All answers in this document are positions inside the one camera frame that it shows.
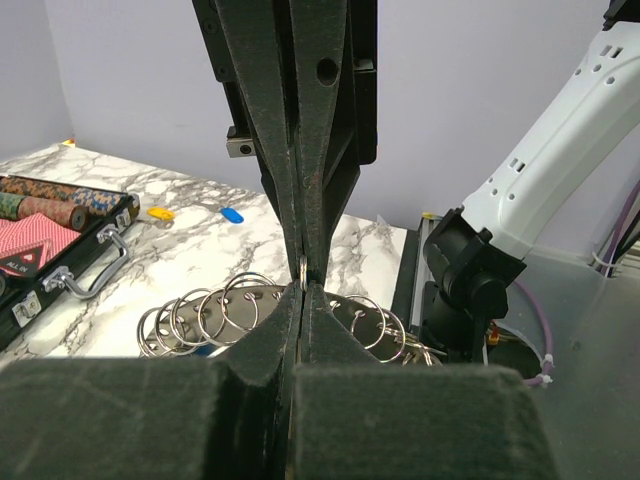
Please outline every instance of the screw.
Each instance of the screw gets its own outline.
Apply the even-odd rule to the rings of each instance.
[[[218,24],[215,22],[215,20],[212,19],[208,19],[202,22],[202,28],[204,30],[204,33],[207,33],[209,35],[215,35],[216,33],[218,33]]]

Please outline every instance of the gray wall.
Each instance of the gray wall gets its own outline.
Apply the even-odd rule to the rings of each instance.
[[[458,205],[510,152],[600,30],[608,0],[380,0],[378,162],[348,212],[415,227]],[[189,0],[47,0],[79,144],[258,189]],[[625,141],[541,238],[585,254],[640,174]]]
[[[44,1],[0,2],[0,160],[69,138]]]

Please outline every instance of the marble table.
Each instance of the marble table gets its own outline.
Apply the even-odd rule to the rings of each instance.
[[[0,173],[137,193],[142,205],[124,236],[132,260],[92,300],[62,294],[0,354],[0,367],[41,356],[138,356],[136,326],[152,307],[193,288],[221,286],[244,271],[290,282],[282,230],[264,194],[63,145],[0,164]],[[171,229],[158,228],[144,213],[151,206],[176,213]],[[223,218],[225,206],[238,210],[244,223]],[[333,237],[326,290],[368,295],[389,308],[405,236],[405,230],[344,215]],[[81,285],[115,258],[113,250]]]

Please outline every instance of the cable tie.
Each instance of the cable tie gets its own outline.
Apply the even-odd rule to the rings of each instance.
[[[546,388],[547,385],[549,385],[550,383],[553,383],[553,379],[551,378],[551,375],[544,375],[542,373],[539,373],[536,376],[542,379],[542,387],[544,388]]]
[[[591,252],[591,256],[593,257],[593,259],[596,261],[596,263],[598,265],[602,265],[603,267],[617,268],[617,266],[618,266],[615,263],[607,263],[604,260],[601,260],[600,257],[598,257],[598,255],[596,255],[596,252]]]
[[[551,355],[550,353],[547,353],[544,358],[542,359],[542,361],[540,362],[540,368],[544,368],[545,364],[550,363],[552,367],[554,367],[554,363],[553,363],[553,355]]]

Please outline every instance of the blue object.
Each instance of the blue object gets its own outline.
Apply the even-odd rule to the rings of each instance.
[[[224,218],[229,220],[231,223],[242,223],[244,222],[244,218],[238,212],[236,212],[233,208],[225,207],[220,210],[220,213]]]
[[[215,345],[204,345],[193,352],[193,354],[196,357],[208,357],[213,352],[215,352],[217,348],[218,347],[216,347]]]

